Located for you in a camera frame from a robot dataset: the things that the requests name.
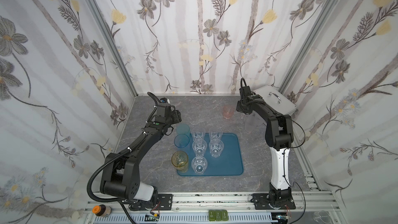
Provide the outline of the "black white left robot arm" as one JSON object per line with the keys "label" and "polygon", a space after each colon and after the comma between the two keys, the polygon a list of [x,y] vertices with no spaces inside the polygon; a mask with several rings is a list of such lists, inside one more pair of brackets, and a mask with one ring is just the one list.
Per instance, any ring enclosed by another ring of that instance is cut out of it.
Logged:
{"label": "black white left robot arm", "polygon": [[117,201],[138,201],[146,208],[156,206],[158,190],[141,182],[140,162],[151,147],[167,135],[168,129],[180,122],[181,113],[174,105],[159,103],[141,135],[126,149],[105,158],[99,191]]}

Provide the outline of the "pink transparent cup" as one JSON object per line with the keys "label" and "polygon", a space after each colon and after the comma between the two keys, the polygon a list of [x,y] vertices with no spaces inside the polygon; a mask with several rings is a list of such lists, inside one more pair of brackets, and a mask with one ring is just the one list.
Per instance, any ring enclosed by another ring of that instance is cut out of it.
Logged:
{"label": "pink transparent cup", "polygon": [[233,105],[225,105],[223,107],[223,117],[225,119],[230,119],[235,112],[235,107]]}

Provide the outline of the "yellow transparent cup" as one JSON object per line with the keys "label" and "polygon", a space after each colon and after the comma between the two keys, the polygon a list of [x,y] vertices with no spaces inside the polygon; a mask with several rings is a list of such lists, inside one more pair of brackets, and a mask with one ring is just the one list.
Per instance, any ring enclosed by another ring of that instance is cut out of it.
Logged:
{"label": "yellow transparent cup", "polygon": [[177,171],[181,173],[185,173],[188,171],[189,157],[184,151],[179,150],[175,152],[172,155],[171,162]]}

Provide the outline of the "clear faceted glass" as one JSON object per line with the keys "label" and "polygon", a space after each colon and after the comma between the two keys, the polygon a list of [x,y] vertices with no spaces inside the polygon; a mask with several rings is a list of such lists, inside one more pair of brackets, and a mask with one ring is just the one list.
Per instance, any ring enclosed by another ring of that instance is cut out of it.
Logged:
{"label": "clear faceted glass", "polygon": [[245,121],[245,131],[251,133],[258,128],[266,128],[266,121],[256,112],[251,113]]}
{"label": "clear faceted glass", "polygon": [[192,148],[196,156],[204,156],[207,149],[207,142],[202,138],[193,141]]}
{"label": "clear faceted glass", "polygon": [[191,131],[191,135],[193,138],[193,141],[196,141],[198,139],[204,139],[206,134],[206,130],[205,128],[201,128],[201,127],[194,127]]}
{"label": "clear faceted glass", "polygon": [[207,159],[203,156],[196,156],[192,159],[191,167],[195,174],[204,174],[208,166]]}
{"label": "clear faceted glass", "polygon": [[218,139],[221,140],[222,135],[223,135],[223,130],[220,127],[211,127],[209,129],[209,139]]}
{"label": "clear faceted glass", "polygon": [[214,158],[219,157],[224,149],[224,143],[220,139],[212,139],[209,143],[210,155]]}

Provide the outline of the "teal transparent cup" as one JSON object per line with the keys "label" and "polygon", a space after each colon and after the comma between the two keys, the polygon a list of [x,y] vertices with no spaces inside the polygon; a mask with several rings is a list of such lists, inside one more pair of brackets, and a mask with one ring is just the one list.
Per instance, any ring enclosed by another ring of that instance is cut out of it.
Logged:
{"label": "teal transparent cup", "polygon": [[184,124],[184,123],[183,124],[179,124],[177,126],[176,131],[177,131],[178,135],[180,135],[180,134],[189,135],[190,134],[190,127],[189,127],[189,125]]}

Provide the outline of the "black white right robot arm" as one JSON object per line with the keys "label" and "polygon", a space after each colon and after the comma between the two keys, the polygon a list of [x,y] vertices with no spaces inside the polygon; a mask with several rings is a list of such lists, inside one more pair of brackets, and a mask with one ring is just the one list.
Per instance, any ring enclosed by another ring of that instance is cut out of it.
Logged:
{"label": "black white right robot arm", "polygon": [[292,119],[290,115],[283,115],[269,106],[248,85],[241,85],[239,93],[236,110],[246,115],[255,112],[266,123],[265,141],[271,149],[273,169],[267,195],[268,205],[273,209],[295,209],[288,177],[288,158],[294,141]]}

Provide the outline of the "blue transparent tall cup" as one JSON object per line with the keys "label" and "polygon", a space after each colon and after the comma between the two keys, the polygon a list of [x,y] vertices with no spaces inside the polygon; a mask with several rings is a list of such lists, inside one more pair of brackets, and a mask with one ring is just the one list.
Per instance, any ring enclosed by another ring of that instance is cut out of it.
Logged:
{"label": "blue transparent tall cup", "polygon": [[178,149],[185,149],[189,145],[190,139],[186,134],[178,134],[174,138],[174,145]]}

